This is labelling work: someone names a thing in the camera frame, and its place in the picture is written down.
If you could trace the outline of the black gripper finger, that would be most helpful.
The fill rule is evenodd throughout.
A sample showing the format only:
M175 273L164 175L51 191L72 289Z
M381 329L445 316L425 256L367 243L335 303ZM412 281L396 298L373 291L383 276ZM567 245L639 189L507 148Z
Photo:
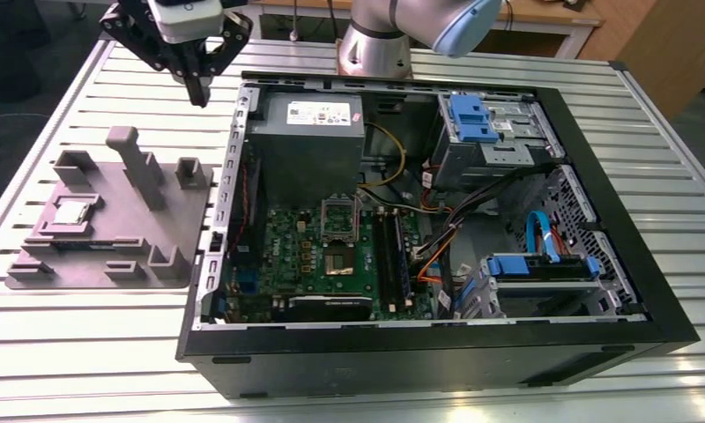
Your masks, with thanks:
M201 43L164 41L147 1L116 1L100 27L155 71L169 71L187 89L191 103L201 106Z
M224 70L239 56L249 41L252 30L253 22L245 15L236 11L227 11L224 13L224 26L220 32L223 42L213 50L205 53L203 59L203 107L208 104L211 99L209 86L212 80L216 76L224 73Z

